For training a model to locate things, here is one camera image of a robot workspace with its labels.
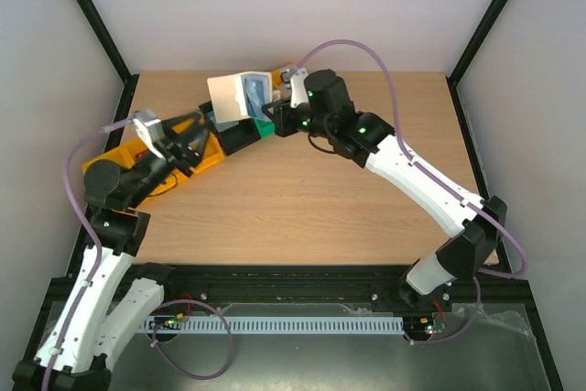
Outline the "blue VIP card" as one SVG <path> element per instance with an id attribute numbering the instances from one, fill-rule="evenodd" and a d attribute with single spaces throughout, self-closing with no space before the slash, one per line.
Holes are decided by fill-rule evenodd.
<path id="1" fill-rule="evenodd" d="M 248 114 L 254 118 L 261 118 L 263 116 L 262 107 L 269 98 L 268 78 L 265 75 L 245 74 L 243 87 Z"/>

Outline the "beige card holder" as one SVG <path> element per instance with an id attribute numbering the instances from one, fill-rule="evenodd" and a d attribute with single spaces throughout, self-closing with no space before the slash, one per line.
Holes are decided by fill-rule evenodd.
<path id="1" fill-rule="evenodd" d="M 244 119 L 269 120 L 264 114 L 261 118 L 254 118 L 248 114 L 243 87 L 245 74 L 265 75 L 268 78 L 269 98 L 267 103 L 271 103 L 281 97 L 281 92 L 273 87 L 270 72 L 245 71 L 231 75 L 210 77 L 207 79 L 207 86 L 212 108 L 218 122 L 232 122 Z"/>

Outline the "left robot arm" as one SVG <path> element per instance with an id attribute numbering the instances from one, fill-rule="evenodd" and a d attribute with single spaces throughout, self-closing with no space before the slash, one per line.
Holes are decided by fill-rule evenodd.
<path id="1" fill-rule="evenodd" d="M 203 160 L 212 125 L 199 111 L 159 119 L 137 111 L 88 134 L 71 149 L 131 125 L 146 153 L 131 167 L 97 159 L 85 171 L 81 209 L 71 188 L 67 159 L 62 178 L 88 237 L 81 267 L 63 310 L 45 342 L 13 373 L 18 390 L 106 390 L 114 367 L 139 326 L 163 300 L 170 266 L 148 263 L 117 305 L 114 293 L 132 265 L 150 221 L 139 205 L 175 171 L 188 178 Z"/>

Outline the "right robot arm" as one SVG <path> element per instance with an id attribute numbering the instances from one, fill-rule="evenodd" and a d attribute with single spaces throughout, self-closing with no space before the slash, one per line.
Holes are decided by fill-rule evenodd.
<path id="1" fill-rule="evenodd" d="M 304 132 L 328 141 L 334 154 L 387 180 L 417 203 L 448 240 L 417 260 L 400 278 L 396 297 L 419 310 L 431 294 L 458 279 L 471 279 L 500 240 L 506 204 L 487 200 L 438 172 L 399 138 L 397 125 L 355 109 L 342 77 L 332 70 L 280 72 L 285 97 L 264 105 L 277 136 Z"/>

